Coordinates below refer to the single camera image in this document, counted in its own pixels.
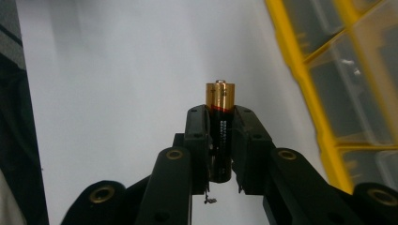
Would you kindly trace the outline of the yellow and black drawer organizer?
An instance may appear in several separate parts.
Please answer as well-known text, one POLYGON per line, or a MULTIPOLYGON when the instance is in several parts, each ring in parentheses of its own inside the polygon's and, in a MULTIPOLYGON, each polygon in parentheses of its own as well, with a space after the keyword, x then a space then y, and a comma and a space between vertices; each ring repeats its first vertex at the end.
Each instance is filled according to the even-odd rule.
POLYGON ((398 0, 265 0, 329 181, 398 190, 398 0))

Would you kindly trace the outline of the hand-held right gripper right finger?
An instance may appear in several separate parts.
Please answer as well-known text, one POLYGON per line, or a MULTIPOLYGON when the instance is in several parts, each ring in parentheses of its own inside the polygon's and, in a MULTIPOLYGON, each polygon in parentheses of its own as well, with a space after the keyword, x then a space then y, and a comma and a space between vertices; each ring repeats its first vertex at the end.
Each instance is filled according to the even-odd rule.
POLYGON ((238 191, 262 195, 268 170, 268 153, 275 145, 254 111, 236 106, 232 123, 232 169, 238 191))

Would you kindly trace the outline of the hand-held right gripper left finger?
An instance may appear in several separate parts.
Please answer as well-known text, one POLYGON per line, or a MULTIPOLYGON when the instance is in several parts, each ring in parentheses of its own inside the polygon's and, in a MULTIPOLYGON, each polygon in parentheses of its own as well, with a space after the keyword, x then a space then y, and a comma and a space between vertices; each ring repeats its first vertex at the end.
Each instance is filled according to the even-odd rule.
POLYGON ((184 147, 191 153, 193 195, 203 195, 209 186, 209 114, 205 105, 188 110, 185 131, 177 133, 173 146, 184 147))

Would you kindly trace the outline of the black and copper battery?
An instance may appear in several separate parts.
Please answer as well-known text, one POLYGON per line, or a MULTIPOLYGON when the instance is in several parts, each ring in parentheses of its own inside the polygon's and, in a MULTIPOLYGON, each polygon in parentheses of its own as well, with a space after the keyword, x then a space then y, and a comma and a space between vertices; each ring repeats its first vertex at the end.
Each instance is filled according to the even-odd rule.
POLYGON ((235 108, 235 86, 224 80, 207 84, 206 106, 210 119, 210 181, 224 183, 231 178, 231 126, 235 108))

